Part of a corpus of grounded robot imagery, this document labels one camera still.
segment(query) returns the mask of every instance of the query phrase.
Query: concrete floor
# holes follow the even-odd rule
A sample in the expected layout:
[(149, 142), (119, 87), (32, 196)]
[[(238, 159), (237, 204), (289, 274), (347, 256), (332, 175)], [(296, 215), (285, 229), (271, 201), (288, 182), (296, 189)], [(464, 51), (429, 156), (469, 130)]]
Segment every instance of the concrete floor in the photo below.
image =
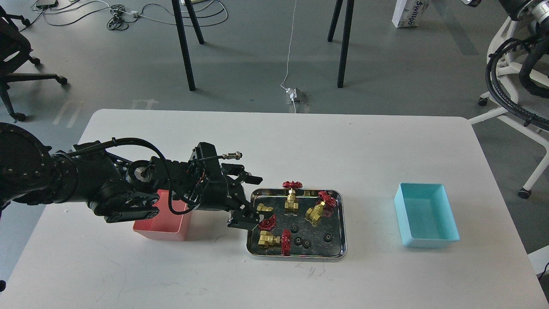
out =
[[(124, 4), (127, 11), (141, 11), (147, 3)], [(126, 31), (108, 31), (108, 10), (65, 27), (47, 25), (40, 18), (23, 34), (43, 65), (35, 68), (27, 63), (19, 72), (57, 73), (67, 77), (69, 84), (61, 87), (51, 80), (12, 83), (9, 94), (14, 108), (29, 116), (18, 125), (54, 150), (68, 150), (79, 140), (90, 116), (102, 108), (293, 112), (279, 84), (286, 70), (294, 1), (223, 3), (229, 19), (202, 29), (205, 45), (199, 45), (192, 29), (186, 28), (195, 92), (187, 88), (174, 26), (141, 19)], [(0, 4), (31, 20), (37, 16), (30, 10), (30, 0)], [(60, 0), (60, 7), (68, 4)], [(166, 0), (159, 4), (170, 7)], [(460, 1), (432, 1), (414, 29), (392, 25), (394, 5), (394, 1), (355, 4), (345, 87), (338, 89), (343, 23), (334, 42), (328, 43), (333, 1), (298, 1), (285, 83), (310, 94), (308, 104), (298, 106), (298, 112), (472, 118), (493, 107), (479, 107), (477, 99), (486, 91), (486, 50), (506, 18), (500, 5), (485, 1), (470, 8)], [(103, 6), (93, 3), (47, 18), (50, 23), (67, 23)], [(199, 15), (218, 9), (214, 3)], [(144, 15), (173, 23), (173, 17), (160, 7), (148, 7)], [(0, 113), (0, 121), (13, 122), (6, 112)], [(150, 121), (162, 125), (162, 119)], [(530, 199), (517, 196), (545, 155), (543, 147), (499, 120), (479, 123), (474, 129), (526, 251), (549, 245), (548, 172), (533, 187)], [(9, 278), (42, 210), (43, 206), (13, 204), (4, 212), (0, 278)]]

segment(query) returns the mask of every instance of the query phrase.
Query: blue bin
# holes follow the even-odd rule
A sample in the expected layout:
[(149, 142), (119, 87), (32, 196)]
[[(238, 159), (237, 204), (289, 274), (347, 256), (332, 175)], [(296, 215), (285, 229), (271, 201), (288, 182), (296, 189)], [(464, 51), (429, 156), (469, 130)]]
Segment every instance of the blue bin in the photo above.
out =
[(441, 184), (401, 183), (395, 208), (406, 247), (441, 248), (460, 240), (446, 189)]

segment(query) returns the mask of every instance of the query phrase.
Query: stainless steel tray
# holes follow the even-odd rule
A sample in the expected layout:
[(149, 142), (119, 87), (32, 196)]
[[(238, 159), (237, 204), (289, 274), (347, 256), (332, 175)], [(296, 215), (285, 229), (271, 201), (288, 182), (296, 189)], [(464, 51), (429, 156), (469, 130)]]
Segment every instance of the stainless steel tray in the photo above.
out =
[[(310, 207), (314, 207), (318, 200), (318, 192), (326, 191), (337, 201), (337, 206), (330, 217), (323, 217), (317, 227), (313, 227), (310, 222), (305, 220), (305, 213)], [(287, 189), (257, 189), (251, 194), (251, 204), (256, 208), (259, 203), (267, 207), (274, 208), (276, 215), (276, 227), (271, 231), (275, 236), (281, 236), (284, 229), (290, 229), (292, 225), (297, 225), (299, 230), (292, 233), (292, 246), (290, 254), (282, 255), (281, 247), (260, 248), (259, 228), (248, 231), (246, 247), (254, 256), (265, 257), (316, 257), (316, 258), (341, 258), (347, 252), (347, 242), (345, 238), (345, 222), (343, 220), (343, 201), (341, 195), (335, 190), (304, 190), (297, 189), (296, 197), (299, 203), (298, 215), (284, 214), (284, 202), (288, 195)], [(323, 240), (326, 234), (332, 236), (332, 241)], [(306, 249), (303, 245), (294, 244), (296, 237), (303, 240), (309, 240), (311, 247)]]

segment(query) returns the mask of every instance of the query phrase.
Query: table leg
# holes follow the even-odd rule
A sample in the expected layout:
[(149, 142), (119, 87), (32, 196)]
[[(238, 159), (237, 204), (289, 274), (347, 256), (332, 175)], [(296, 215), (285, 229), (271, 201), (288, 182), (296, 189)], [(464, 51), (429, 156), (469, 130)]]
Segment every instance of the table leg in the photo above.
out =
[(334, 15), (332, 16), (332, 23), (330, 24), (330, 31), (328, 32), (328, 42), (334, 39), (335, 26), (338, 24), (339, 12), (341, 12), (341, 5), (343, 0), (337, 0), (334, 8)]
[(191, 23), (193, 23), (194, 32), (197, 34), (198, 43), (204, 44), (204, 38), (202, 37), (202, 31), (200, 30), (200, 26), (198, 25), (197, 15), (194, 13), (193, 3), (191, 2), (191, 0), (184, 1), (185, 7), (189, 12), (189, 17), (191, 18)]
[(345, 12), (345, 27), (343, 28), (343, 43), (341, 44), (341, 58), (339, 59), (338, 88), (343, 88), (345, 77), (345, 66), (347, 65), (347, 51), (349, 50), (349, 37), (351, 34), (352, 10), (355, 0), (347, 0), (347, 11)]
[(179, 5), (179, 0), (172, 0), (172, 6), (173, 13), (175, 15), (177, 34), (179, 36), (179, 44), (181, 45), (181, 53), (183, 54), (183, 63), (185, 64), (185, 73), (187, 73), (189, 90), (195, 91), (197, 88), (194, 85), (193, 68), (191, 68), (191, 58), (189, 56), (187, 39), (185, 38), (185, 29), (183, 28), (183, 17), (181, 16), (181, 7)]

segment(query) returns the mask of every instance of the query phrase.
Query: pink plastic container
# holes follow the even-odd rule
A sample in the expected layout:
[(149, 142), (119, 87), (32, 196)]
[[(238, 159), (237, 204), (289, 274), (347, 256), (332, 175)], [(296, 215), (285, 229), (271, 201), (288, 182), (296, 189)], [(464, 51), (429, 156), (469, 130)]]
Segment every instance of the pink plastic container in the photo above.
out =
[[(184, 215), (171, 213), (168, 208), (168, 193), (167, 190), (158, 190), (160, 199), (154, 206), (158, 207), (160, 213), (152, 219), (135, 221), (133, 231), (154, 240), (185, 240), (192, 212)], [(183, 201), (172, 201), (172, 206), (177, 211), (188, 209), (187, 204)]]

